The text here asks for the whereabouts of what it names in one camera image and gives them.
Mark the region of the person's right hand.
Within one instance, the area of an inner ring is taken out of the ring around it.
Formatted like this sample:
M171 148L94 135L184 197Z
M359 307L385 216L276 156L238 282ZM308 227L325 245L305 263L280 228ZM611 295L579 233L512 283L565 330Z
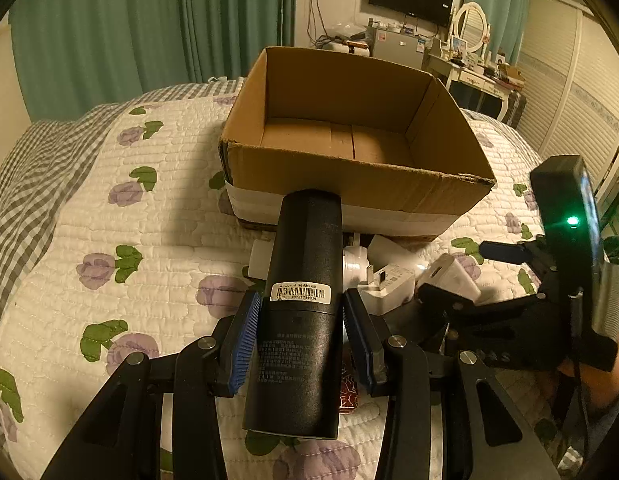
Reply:
M553 372L535 372L534 375L541 394L550 400L556 396L560 375L575 377L574 365L571 360L565 360ZM611 372L598 370L587 364L582 365L581 379L589 395L588 405L595 411L609 408L619 397L619 358Z

